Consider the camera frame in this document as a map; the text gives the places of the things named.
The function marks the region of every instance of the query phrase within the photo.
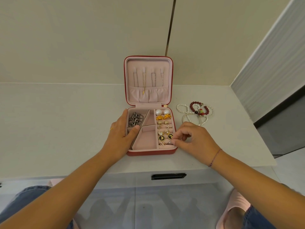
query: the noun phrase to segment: blue denim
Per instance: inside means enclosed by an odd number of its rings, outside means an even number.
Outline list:
[[[40,195],[48,191],[49,186],[32,186],[25,188],[18,193],[14,199],[6,206],[0,214],[0,224],[7,220],[9,217],[20,211],[33,200],[37,199]],[[67,229],[73,229],[73,220],[69,223]]]
[[[242,229],[276,229],[261,213],[250,206],[244,215]]]

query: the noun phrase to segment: purple string bracelet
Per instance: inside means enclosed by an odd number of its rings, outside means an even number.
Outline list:
[[[215,160],[215,157],[213,158],[213,160],[212,160],[211,164],[209,165],[209,167],[211,167],[211,166],[212,166],[213,161]]]

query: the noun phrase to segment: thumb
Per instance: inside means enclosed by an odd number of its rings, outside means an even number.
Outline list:
[[[140,130],[139,125],[134,126],[125,138],[131,143],[137,136],[139,130]]]
[[[181,148],[185,151],[188,150],[189,148],[189,143],[185,142],[185,141],[182,141],[182,140],[179,140],[179,139],[172,139],[171,142],[177,146],[178,148]]]

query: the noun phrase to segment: person's left arm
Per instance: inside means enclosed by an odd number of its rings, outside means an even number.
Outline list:
[[[140,127],[125,136],[127,110],[112,123],[109,136],[93,158],[0,224],[0,229],[66,229],[103,174],[128,151]]]

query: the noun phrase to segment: red jewelry box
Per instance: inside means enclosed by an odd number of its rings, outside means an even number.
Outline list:
[[[168,144],[166,131],[176,131],[173,113],[167,105],[171,101],[173,86],[173,60],[165,56],[128,56],[124,60],[125,96],[129,105],[126,134],[130,116],[136,112],[143,115],[140,131],[127,152],[128,156],[173,154],[177,147]],[[158,129],[156,110],[170,111],[171,118],[160,120]],[[165,140],[162,145],[158,132],[163,132]]]

